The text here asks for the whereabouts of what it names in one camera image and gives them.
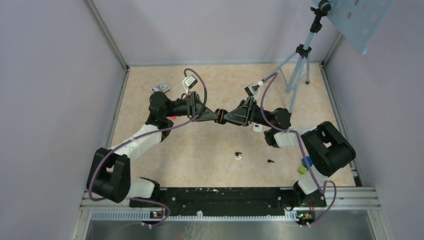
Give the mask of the black round charging case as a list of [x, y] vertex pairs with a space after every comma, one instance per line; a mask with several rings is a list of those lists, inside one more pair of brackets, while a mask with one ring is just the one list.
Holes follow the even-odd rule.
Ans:
[[225, 125], [228, 121], [225, 119], [225, 115], [228, 113], [227, 110], [218, 108], [214, 112], [217, 115], [217, 119], [214, 121], [217, 124]]

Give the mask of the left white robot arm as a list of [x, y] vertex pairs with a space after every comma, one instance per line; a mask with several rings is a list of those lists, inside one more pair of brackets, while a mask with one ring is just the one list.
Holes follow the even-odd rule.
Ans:
[[163, 92], [155, 92], [149, 98], [148, 110], [145, 124], [136, 133], [112, 148], [101, 147], [94, 153], [86, 183], [90, 200], [120, 203], [125, 198], [141, 198], [147, 206], [156, 206], [161, 198], [155, 190], [157, 183], [144, 177], [132, 178], [132, 164], [177, 128], [170, 117], [187, 116], [189, 123], [219, 118], [195, 91], [176, 100], [170, 100]]

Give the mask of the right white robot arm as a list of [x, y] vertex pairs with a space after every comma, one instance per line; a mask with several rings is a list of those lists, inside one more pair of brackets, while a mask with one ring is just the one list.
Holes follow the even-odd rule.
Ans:
[[357, 156], [353, 146], [331, 122], [324, 121], [312, 128], [292, 127], [291, 113], [286, 108], [267, 111], [253, 97], [242, 100], [232, 111], [217, 109], [215, 113], [218, 124], [269, 127], [264, 138], [271, 147], [300, 148], [307, 172], [293, 186], [293, 200], [299, 206], [307, 206], [313, 200], [314, 192], [323, 193], [328, 178]]

